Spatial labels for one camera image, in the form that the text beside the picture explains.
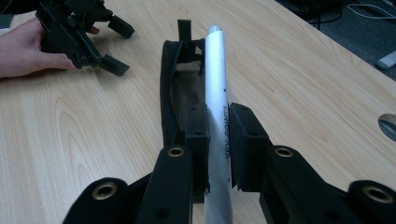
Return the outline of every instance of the wooden table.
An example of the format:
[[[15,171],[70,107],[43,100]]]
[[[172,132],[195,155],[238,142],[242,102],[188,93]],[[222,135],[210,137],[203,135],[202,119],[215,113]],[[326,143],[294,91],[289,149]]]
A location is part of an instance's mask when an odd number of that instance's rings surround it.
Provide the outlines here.
[[[92,36],[129,64],[123,77],[84,67],[0,80],[0,222],[61,223],[91,182],[133,183],[163,146],[160,67],[177,19],[192,38],[213,24],[226,38],[229,100],[249,106],[276,145],[300,151],[346,190],[372,179],[396,189],[396,143],[378,127],[396,114],[396,83],[273,1],[112,0],[136,29]],[[33,14],[21,15],[13,27]],[[234,223],[263,223],[258,194],[233,193]],[[195,205],[193,222],[203,223]]]

